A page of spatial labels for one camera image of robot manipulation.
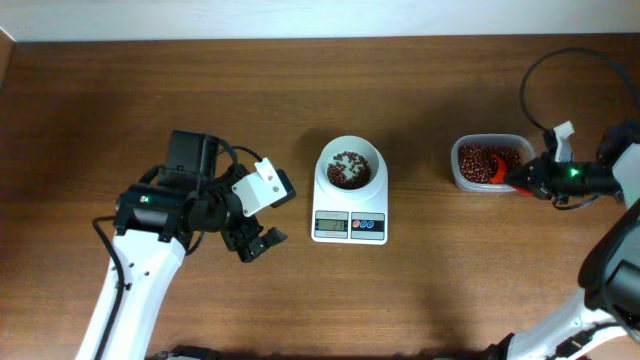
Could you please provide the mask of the orange plastic measuring scoop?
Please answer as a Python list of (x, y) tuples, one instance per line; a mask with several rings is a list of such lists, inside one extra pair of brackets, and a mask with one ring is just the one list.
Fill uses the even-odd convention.
[[(489, 183), (491, 185), (502, 184), (504, 182), (504, 178), (507, 175), (507, 170), (508, 170), (506, 162), (496, 154), (492, 154), (491, 159), (496, 163), (497, 169), (495, 174), (489, 179)], [(526, 196), (533, 195), (532, 192), (519, 187), (515, 187), (515, 190)]]

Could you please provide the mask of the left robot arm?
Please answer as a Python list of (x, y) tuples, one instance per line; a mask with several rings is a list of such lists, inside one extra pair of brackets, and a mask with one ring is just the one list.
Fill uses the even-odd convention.
[(109, 257), (106, 278), (77, 353), (80, 359), (142, 359), (175, 274), (207, 234), (250, 263), (286, 240), (256, 214), (296, 195), (268, 158), (249, 172), (227, 141), (175, 130), (168, 160), (147, 171), (116, 201), (114, 235), (92, 225)]

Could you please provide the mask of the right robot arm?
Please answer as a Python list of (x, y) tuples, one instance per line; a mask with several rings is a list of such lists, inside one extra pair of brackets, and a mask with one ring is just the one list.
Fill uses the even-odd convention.
[(506, 184), (569, 209), (572, 196), (611, 196), (621, 218), (585, 258), (572, 297), (535, 327), (489, 346), (484, 359), (581, 359), (622, 336), (639, 338), (639, 124), (613, 127), (592, 162), (573, 159), (566, 122), (547, 129), (546, 152), (510, 171)]

